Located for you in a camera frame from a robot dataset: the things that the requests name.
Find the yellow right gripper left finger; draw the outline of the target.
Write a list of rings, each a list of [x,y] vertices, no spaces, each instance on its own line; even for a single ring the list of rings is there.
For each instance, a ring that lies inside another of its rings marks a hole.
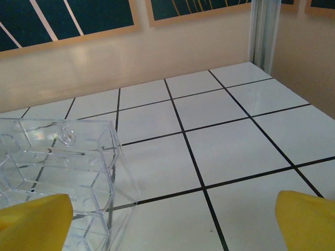
[[[62,250],[72,218],[66,194],[1,209],[1,250]]]

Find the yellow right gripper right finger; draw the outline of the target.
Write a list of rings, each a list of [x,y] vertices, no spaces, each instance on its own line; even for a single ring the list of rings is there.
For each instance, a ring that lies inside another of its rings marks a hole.
[[[334,250],[334,201],[283,190],[275,215],[288,250]]]

